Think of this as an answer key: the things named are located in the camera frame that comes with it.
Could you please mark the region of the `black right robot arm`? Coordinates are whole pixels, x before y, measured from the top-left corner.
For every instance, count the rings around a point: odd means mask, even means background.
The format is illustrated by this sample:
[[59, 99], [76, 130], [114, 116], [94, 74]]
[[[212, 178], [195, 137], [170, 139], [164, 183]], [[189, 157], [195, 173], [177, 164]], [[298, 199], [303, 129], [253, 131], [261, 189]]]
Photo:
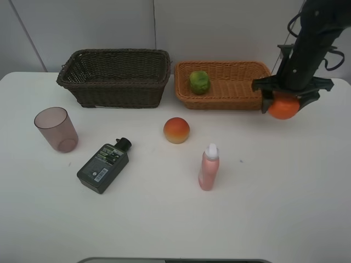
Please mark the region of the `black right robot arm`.
[[350, 1], [305, 1], [289, 23], [293, 24], [297, 19], [300, 20], [300, 32], [290, 32], [296, 38], [295, 43], [279, 46], [282, 60], [277, 73], [252, 82], [252, 90], [262, 93], [262, 113], [268, 111], [277, 93], [297, 98], [300, 108], [319, 100], [320, 90], [329, 92], [334, 86], [331, 79], [314, 75], [322, 62], [328, 63], [325, 55], [331, 53], [342, 57], [336, 66], [325, 66], [327, 71], [338, 69], [345, 61], [344, 53], [333, 43], [350, 27]]

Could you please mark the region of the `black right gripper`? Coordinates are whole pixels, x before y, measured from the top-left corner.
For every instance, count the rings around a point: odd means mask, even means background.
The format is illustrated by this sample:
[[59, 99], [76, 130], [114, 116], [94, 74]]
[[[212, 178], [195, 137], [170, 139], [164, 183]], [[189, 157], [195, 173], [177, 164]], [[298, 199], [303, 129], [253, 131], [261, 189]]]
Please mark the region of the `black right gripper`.
[[261, 113], [268, 112], [274, 102], [273, 92], [294, 95], [298, 98], [299, 111], [320, 99], [320, 90], [330, 91], [331, 79], [315, 77], [325, 55], [334, 47], [312, 47], [305, 44], [279, 45], [281, 64], [275, 75], [252, 82], [252, 90], [262, 93]]

